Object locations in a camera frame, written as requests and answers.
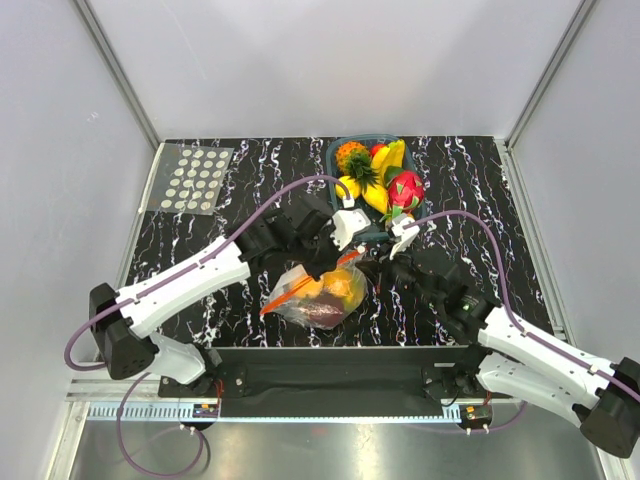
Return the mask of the yellow green mango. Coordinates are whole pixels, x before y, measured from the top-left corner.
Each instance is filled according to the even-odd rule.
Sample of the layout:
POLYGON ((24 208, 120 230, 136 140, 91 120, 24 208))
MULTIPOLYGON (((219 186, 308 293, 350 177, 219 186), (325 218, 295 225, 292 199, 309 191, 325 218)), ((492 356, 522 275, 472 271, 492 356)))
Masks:
POLYGON ((355 310, 364 300, 367 293, 367 280, 364 277, 353 277, 348 285, 348 291, 344 297, 344 306, 347 310, 355 310))

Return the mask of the clear zip top bag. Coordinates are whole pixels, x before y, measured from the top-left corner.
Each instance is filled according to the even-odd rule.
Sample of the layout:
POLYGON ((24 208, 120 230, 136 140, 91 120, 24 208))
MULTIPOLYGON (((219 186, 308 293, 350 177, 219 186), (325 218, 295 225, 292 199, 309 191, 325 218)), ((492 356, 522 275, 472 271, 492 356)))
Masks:
MULTIPOLYGON (((364 246, 358 246, 355 250, 343 255, 338 260, 337 266, 334 270, 347 269, 351 272, 352 278, 364 277, 367 280, 365 274, 356 266, 357 262, 363 259, 365 252, 366 248, 364 246)), ((302 327, 314 328, 305 321, 302 310, 303 304, 312 299, 300 298, 295 295, 296 290, 311 279, 313 278, 306 273, 302 265, 296 265, 294 268, 283 273, 270 293, 266 304, 262 307, 260 314, 266 315, 269 313, 276 313, 290 323, 294 323, 302 327)), ((333 295, 327 292, 323 287, 322 292, 316 298, 321 296, 333 295)), ((355 310, 351 311, 345 308, 344 320, 355 310)))

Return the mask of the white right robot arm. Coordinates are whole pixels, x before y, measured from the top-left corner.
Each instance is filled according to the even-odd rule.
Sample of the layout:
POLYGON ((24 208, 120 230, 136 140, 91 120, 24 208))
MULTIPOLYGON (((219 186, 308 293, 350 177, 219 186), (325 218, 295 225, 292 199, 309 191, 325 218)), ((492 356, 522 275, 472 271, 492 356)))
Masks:
POLYGON ((453 366, 427 380, 428 399, 518 398, 567 420, 600 450, 631 456, 639 440, 638 362, 612 362, 556 338, 466 284, 457 265, 436 256, 381 254, 358 266, 378 291, 434 313, 464 346, 453 366))

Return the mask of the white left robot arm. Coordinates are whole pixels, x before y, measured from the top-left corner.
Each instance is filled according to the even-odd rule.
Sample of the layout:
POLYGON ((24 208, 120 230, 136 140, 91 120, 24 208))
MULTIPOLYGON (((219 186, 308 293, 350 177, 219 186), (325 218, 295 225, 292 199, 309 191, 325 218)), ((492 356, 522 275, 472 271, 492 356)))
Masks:
POLYGON ((192 344, 158 334, 158 328, 187 306, 248 279, 299 262, 313 278, 334 269, 351 241, 342 211, 303 196, 291 205, 255 213, 229 237, 146 281, 118 292, 108 285, 91 295, 101 319, 93 328, 109 375, 128 379, 149 372, 170 377, 196 396, 215 386, 211 360, 192 344))

